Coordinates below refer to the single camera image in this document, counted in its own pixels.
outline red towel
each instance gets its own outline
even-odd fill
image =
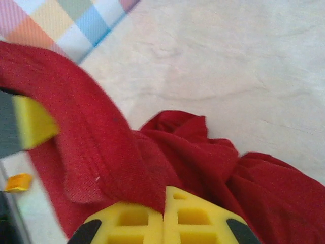
[[[116,201],[160,212],[177,186],[241,215],[264,243],[325,243],[325,187],[287,163],[242,157],[208,139],[203,116],[164,111],[132,131],[114,103],[68,59],[0,42],[0,87],[41,102],[60,134],[31,150],[68,236]]]

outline plaid fabric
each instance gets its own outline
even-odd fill
[[[79,63],[138,0],[0,0],[0,40]]]

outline small orange object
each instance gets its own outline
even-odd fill
[[[32,176],[27,173],[17,174],[9,177],[5,192],[23,192],[30,187]]]

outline red fabric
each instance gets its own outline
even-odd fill
[[[68,236],[116,201],[160,212],[177,186],[241,215],[264,243],[325,243],[325,187],[256,152],[208,139],[203,116],[164,111],[131,131],[80,68],[44,49],[0,42],[0,87],[41,102],[60,134],[31,150]]]

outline white fabric surface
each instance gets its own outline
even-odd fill
[[[134,129],[164,109],[205,115],[210,137],[325,184],[324,24],[324,1],[142,0],[81,66]],[[36,177],[18,198],[34,243],[66,242],[28,158],[14,157],[10,174]]]

